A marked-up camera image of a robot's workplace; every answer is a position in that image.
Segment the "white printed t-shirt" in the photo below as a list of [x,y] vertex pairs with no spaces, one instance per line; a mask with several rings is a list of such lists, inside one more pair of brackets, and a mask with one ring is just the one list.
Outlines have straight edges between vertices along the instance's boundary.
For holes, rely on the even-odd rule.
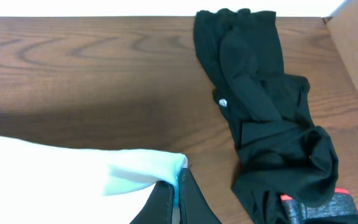
[[158,184],[162,220],[179,220],[180,153],[72,149],[0,136],[0,223],[131,223]]

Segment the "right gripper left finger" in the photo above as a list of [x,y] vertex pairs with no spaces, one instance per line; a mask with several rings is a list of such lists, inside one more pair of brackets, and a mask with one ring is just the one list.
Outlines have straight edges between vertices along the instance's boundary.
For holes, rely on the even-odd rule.
[[158,181],[131,224],[172,224],[174,188]]

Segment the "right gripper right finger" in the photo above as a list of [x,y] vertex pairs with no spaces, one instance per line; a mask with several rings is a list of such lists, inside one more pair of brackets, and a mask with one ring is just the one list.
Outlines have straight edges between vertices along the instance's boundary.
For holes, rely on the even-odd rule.
[[222,224],[210,209],[189,168],[182,169],[180,174],[179,209],[180,224]]

